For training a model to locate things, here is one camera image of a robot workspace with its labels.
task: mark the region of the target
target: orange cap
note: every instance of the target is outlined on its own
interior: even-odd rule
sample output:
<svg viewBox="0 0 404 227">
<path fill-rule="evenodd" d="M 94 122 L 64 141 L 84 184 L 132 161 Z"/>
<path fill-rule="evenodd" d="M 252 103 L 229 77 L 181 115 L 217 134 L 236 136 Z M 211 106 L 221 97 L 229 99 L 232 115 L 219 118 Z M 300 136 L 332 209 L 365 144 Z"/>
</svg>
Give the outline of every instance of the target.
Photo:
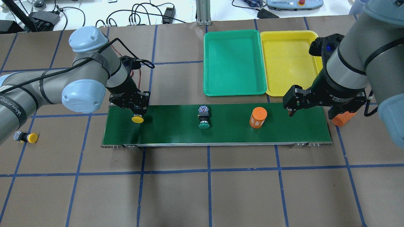
<svg viewBox="0 0 404 227">
<path fill-rule="evenodd" d="M 267 110 L 265 110 L 262 107 L 256 107 L 252 111 L 252 116 L 253 116 L 253 118 L 255 118 L 258 121 L 265 120 L 265 118 L 267 118 Z"/>
<path fill-rule="evenodd" d="M 340 113 L 335 118 L 332 120 L 332 122 L 336 126 L 343 126 L 345 123 L 347 123 L 355 114 L 355 113 L 350 113 L 350 112 L 345 112 L 345 113 Z"/>
</svg>

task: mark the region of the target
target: yellow cap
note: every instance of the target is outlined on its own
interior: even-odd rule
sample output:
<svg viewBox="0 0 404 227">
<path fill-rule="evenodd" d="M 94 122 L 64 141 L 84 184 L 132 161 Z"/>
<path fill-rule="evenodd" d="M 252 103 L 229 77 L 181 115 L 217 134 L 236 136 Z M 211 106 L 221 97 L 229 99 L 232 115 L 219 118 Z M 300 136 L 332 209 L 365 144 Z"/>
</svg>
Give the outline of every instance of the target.
<svg viewBox="0 0 404 227">
<path fill-rule="evenodd" d="M 143 119 L 142 116 L 136 115 L 136 116 L 133 116 L 132 121 L 134 123 L 140 124 L 140 123 L 144 122 L 145 120 Z"/>
<path fill-rule="evenodd" d="M 35 143 L 36 141 L 38 141 L 38 135 L 35 133 L 31 133 L 27 136 L 27 140 L 29 143 Z"/>
</svg>

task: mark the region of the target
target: black tube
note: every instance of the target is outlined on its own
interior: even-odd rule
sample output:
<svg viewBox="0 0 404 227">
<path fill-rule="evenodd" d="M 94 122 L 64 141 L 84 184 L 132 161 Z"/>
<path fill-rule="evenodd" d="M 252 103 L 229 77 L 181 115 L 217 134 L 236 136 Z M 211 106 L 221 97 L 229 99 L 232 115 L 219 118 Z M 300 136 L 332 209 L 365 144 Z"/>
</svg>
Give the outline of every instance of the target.
<svg viewBox="0 0 404 227">
<path fill-rule="evenodd" d="M 25 13 L 13 2 L 13 0 L 2 0 L 2 2 L 4 2 L 4 4 L 6 4 L 10 11 L 13 12 L 18 17 L 18 19 L 20 19 L 23 24 L 27 26 L 27 28 L 29 29 L 28 32 L 38 31 L 32 19 L 27 17 Z"/>
</svg>

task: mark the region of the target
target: light blue controller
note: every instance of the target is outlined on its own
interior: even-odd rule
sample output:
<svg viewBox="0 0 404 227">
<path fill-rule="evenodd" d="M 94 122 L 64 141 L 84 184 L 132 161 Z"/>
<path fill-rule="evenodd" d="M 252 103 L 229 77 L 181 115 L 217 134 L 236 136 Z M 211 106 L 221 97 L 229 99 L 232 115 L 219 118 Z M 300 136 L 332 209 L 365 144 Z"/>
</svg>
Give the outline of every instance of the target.
<svg viewBox="0 0 404 227">
<path fill-rule="evenodd" d="M 324 4 L 323 0 L 269 0 L 267 5 L 269 9 L 274 10 L 302 10 L 318 9 Z"/>
</svg>

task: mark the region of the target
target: green cap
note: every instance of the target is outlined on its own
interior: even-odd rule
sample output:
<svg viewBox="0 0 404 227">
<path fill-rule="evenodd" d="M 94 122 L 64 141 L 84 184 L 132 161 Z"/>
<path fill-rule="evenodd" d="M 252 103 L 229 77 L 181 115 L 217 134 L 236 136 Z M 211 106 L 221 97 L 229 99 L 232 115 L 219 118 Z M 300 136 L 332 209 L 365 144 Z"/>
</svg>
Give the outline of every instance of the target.
<svg viewBox="0 0 404 227">
<path fill-rule="evenodd" d="M 199 124 L 199 128 L 201 128 L 201 129 L 206 129 L 206 128 L 209 128 L 209 127 L 210 127 L 210 124 L 208 124 L 208 123 Z"/>
</svg>

